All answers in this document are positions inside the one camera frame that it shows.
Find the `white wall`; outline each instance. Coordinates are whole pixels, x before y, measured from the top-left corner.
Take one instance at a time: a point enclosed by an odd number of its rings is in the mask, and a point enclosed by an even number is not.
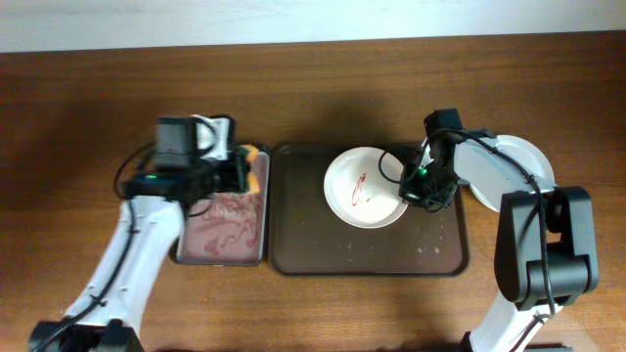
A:
[[[0,52],[626,28],[626,0],[0,0]]]

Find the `brown tray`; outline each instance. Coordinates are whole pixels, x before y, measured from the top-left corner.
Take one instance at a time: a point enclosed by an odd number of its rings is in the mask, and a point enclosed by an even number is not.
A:
[[[360,229],[324,197],[324,176],[346,146],[285,143],[272,153],[269,261],[284,275],[457,276],[468,267],[461,192],[437,214],[409,206],[389,226]],[[394,153],[402,160],[403,155]]]

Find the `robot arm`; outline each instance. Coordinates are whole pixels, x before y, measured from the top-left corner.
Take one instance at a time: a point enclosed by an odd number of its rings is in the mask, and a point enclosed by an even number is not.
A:
[[[523,351],[553,313],[598,284],[589,194],[578,187],[559,188],[515,166],[510,155],[495,154],[496,136],[464,130],[456,110],[436,110],[425,119],[425,129],[424,152],[405,164],[399,196],[426,210],[442,209],[461,181],[477,187],[500,210],[494,264],[500,291],[483,322],[464,337],[464,348]],[[535,182],[532,187],[529,178]],[[537,216],[542,208],[548,229],[561,234],[545,253]],[[544,268],[550,270],[547,279]]]
[[[145,153],[154,171],[124,183],[115,233],[93,277],[58,323],[42,322],[29,350],[143,351],[138,333],[160,265],[184,233],[191,206],[218,192],[254,188],[250,148],[232,146],[228,116],[161,118]]]

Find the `wooden table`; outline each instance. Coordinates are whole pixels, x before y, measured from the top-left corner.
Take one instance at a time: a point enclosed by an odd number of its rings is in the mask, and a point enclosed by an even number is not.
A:
[[[424,137],[456,107],[539,147],[594,200],[601,281],[535,342],[626,349],[626,33],[428,38],[0,56],[0,350],[80,293],[118,217],[111,180],[164,115],[228,112],[240,140]],[[391,350],[457,342],[497,291],[498,215],[465,191],[471,263],[454,279],[290,279],[166,260],[148,350]]]

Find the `cable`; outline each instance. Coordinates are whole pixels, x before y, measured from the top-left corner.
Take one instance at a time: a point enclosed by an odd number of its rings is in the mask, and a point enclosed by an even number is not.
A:
[[[463,130],[455,130],[455,129],[450,129],[450,128],[442,128],[442,129],[436,130],[430,136],[426,137],[424,145],[427,146],[428,143],[432,141],[434,137],[443,133],[452,133],[452,134],[457,134],[457,135],[469,138],[477,142],[481,147],[491,152],[492,154],[495,154],[501,157],[502,159],[504,159],[505,161],[513,165],[521,173],[521,175],[526,179],[528,184],[530,184],[533,191],[535,191],[535,196],[537,198],[537,212],[539,213],[539,232],[541,235],[540,237],[541,267],[542,267],[542,271],[544,274],[544,289],[546,292],[546,297],[548,298],[548,305],[550,306],[550,318],[552,319],[554,315],[557,313],[557,311],[555,307],[556,305],[555,298],[553,297],[553,294],[552,294],[552,284],[550,283],[550,270],[548,268],[548,238],[546,237],[546,214],[544,213],[544,203],[541,198],[541,190],[539,189],[539,185],[537,185],[537,182],[535,181],[534,176],[529,174],[526,171],[526,169],[523,166],[521,166],[517,161],[515,161],[515,159],[513,159],[512,157],[498,151],[497,148],[489,146],[478,137]],[[422,155],[420,156],[420,162],[418,163],[418,165],[422,164],[424,155],[425,155],[425,147],[423,148]]]
[[[208,210],[210,210],[212,205],[213,205],[213,202],[209,201],[208,205],[206,206],[206,208],[203,211],[199,211],[199,212],[194,213],[194,214],[189,214],[187,217],[197,217],[197,216],[204,215]]]
[[[513,346],[513,348],[510,350],[510,352],[516,352],[517,348],[521,346],[521,344],[524,342],[526,337],[528,337],[528,335],[532,332],[532,330],[535,329],[537,324],[546,323],[543,321],[543,319],[550,319],[550,315],[540,314],[540,315],[534,315],[532,316],[532,318],[533,318],[532,322],[530,322],[530,324],[528,324],[526,329],[524,329],[524,333],[521,335],[521,337],[519,338],[515,346]]]
[[[67,319],[61,326],[57,328],[56,331],[51,333],[50,336],[48,336],[45,340],[41,341],[37,345],[37,347],[34,348],[33,352],[43,352],[44,349],[50,343],[52,343],[57,337],[59,337],[67,329],[71,328],[71,326],[78,323],[80,320],[86,317],[99,305],[106,304],[106,303],[103,303],[102,300],[103,298],[105,298],[107,293],[109,293],[109,289],[111,289],[111,286],[115,282],[115,279],[117,278],[117,275],[119,274],[119,271],[121,270],[121,267],[124,264],[124,259],[126,259],[126,255],[128,254],[130,245],[133,242],[135,233],[137,233],[137,231],[135,230],[135,221],[136,221],[135,220],[135,208],[132,204],[131,199],[127,200],[126,204],[128,204],[128,210],[130,211],[130,225],[128,226],[128,239],[126,240],[126,245],[124,246],[124,249],[122,250],[121,255],[119,256],[119,259],[117,260],[117,264],[115,265],[115,268],[113,269],[113,272],[111,273],[111,277],[109,278],[105,286],[102,288],[102,291],[100,291],[100,294],[98,294],[97,296],[91,296],[92,301],[87,306],[87,308],[83,309],[80,313],[76,314],[75,316]]]
[[[382,159],[384,158],[384,156],[385,156],[385,155],[387,155],[387,153],[389,153],[389,152],[388,152],[388,151],[384,151],[384,152],[382,152],[382,155],[381,155],[381,156],[380,156],[380,158],[379,158],[379,171],[380,171],[380,175],[381,175],[381,176],[382,176],[385,180],[387,180],[387,181],[389,181],[389,182],[391,182],[391,183],[394,183],[394,184],[396,184],[396,185],[399,185],[399,184],[400,184],[400,181],[393,180],[393,179],[389,178],[387,175],[385,175],[385,174],[384,174],[384,172],[382,172]]]
[[[135,157],[137,157],[139,154],[142,154],[145,151],[150,150],[151,148],[153,148],[155,146],[155,142],[149,142],[147,145],[139,148],[138,150],[136,150],[135,152],[131,153],[126,160],[124,160],[121,165],[119,165],[119,167],[117,168],[117,171],[115,172],[115,177],[113,177],[113,191],[115,192],[115,194],[119,197],[124,199],[124,193],[123,191],[121,191],[119,189],[119,177],[121,176],[122,172],[126,169],[126,165],[128,165],[130,163],[130,161],[132,161]]]

